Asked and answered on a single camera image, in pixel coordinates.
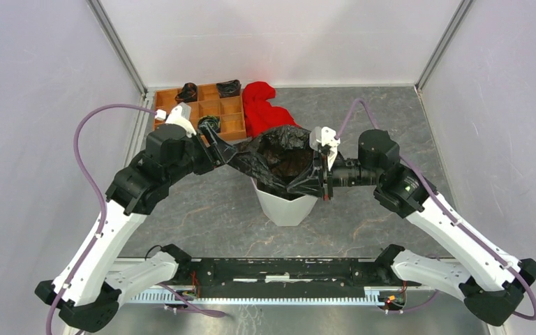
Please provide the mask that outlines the white plastic trash bin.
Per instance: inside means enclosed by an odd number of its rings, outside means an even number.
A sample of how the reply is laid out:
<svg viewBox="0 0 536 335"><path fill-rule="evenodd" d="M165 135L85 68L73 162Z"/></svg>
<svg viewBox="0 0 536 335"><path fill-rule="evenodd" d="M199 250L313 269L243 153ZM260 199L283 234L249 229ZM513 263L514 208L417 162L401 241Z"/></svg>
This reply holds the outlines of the white plastic trash bin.
<svg viewBox="0 0 536 335"><path fill-rule="evenodd" d="M279 198L261 191L256 180L252 179L255 194L265 216L279 227L298 226L312 211L318 199L308 195L294 200Z"/></svg>

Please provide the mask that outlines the black plastic trash bag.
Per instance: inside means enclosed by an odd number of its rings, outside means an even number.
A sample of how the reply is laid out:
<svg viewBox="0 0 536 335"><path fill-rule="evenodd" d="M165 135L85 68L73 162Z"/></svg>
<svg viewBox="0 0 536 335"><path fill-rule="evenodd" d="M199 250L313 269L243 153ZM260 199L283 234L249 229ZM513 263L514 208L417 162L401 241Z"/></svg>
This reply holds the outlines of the black plastic trash bag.
<svg viewBox="0 0 536 335"><path fill-rule="evenodd" d="M228 165L252 178L259 191L296 200L300 195L286 188L313 161L310 133L291 125L270 128L251 140L236 143L237 153Z"/></svg>

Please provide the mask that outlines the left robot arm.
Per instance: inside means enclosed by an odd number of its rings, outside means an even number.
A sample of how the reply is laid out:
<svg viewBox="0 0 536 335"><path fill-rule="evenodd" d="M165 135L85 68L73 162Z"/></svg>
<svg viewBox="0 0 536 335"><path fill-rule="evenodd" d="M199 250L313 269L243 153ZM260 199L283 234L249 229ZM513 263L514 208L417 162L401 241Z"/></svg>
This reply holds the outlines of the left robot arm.
<svg viewBox="0 0 536 335"><path fill-rule="evenodd" d="M187 282L191 265L165 251L118 274L109 272L128 238L171 186L191 173L206 174L227 164L236 153L206 124L194 133L180 124L163 124L148 134L144 150L98 196L100 215L73 259L54 280L36 287L49 312L57 312L70 327L98 332L121 306L151 286Z"/></svg>

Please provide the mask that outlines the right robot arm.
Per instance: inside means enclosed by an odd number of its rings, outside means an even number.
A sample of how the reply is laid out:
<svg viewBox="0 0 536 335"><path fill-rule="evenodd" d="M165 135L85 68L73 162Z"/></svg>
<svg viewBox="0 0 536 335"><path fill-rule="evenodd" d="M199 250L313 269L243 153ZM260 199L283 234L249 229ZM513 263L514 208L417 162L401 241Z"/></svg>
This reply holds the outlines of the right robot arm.
<svg viewBox="0 0 536 335"><path fill-rule="evenodd" d="M317 128L309 138L313 162L287 191L329 199L336 187L372 186L385 209L437 241L456 260L451 265L391 245L379 256L376 278L385 285L415 282L462 301L478 319L495 327L518 315L525 297L536 320L536 261L518 259L489 241L446 201L422 173L402 161L399 145L383 130L364 131L356 158L338 154L332 129Z"/></svg>

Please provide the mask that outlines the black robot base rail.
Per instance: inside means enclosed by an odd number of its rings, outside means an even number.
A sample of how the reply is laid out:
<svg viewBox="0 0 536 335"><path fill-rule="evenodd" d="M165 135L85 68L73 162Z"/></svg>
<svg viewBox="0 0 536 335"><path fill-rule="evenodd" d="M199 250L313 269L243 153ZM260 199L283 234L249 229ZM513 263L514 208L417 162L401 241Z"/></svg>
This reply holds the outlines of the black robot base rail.
<svg viewBox="0 0 536 335"><path fill-rule="evenodd" d="M364 288L415 288L391 270L383 252L369 258L194 258L174 244L156 248L178 264L164 283L195 297L358 297Z"/></svg>

